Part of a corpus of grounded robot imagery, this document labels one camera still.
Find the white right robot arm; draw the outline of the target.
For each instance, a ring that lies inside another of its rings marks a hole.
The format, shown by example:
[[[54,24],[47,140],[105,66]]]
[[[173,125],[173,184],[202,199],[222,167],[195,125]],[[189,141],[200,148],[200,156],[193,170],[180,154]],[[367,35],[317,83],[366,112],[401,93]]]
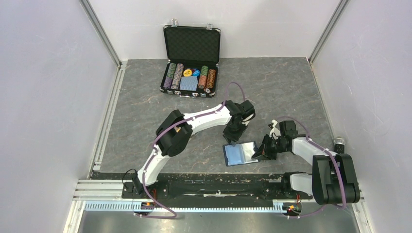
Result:
[[[298,132],[296,122],[273,121],[252,158],[275,160],[279,153],[290,152],[312,166],[311,173],[286,172],[281,179],[281,193],[287,198],[299,192],[314,197],[319,205],[344,207],[361,199],[353,159],[349,154],[330,151]]]

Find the blue leather card holder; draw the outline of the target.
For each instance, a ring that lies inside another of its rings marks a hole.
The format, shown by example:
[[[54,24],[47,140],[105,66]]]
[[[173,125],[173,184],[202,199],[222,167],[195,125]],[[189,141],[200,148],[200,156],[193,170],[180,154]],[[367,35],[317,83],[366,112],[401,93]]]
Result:
[[[256,142],[227,144],[223,146],[223,154],[226,166],[238,166],[258,163],[259,159],[253,159],[256,152]]]

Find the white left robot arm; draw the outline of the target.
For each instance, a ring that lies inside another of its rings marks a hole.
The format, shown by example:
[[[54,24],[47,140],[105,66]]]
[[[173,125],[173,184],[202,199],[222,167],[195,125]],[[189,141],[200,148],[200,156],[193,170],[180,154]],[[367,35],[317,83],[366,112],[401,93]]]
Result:
[[[226,100],[214,108],[196,113],[172,111],[156,130],[153,150],[143,167],[137,171],[134,191],[141,198],[151,195],[160,171],[171,157],[185,150],[190,138],[203,130],[225,126],[223,137],[228,144],[237,143],[256,116],[249,100],[234,103]]]

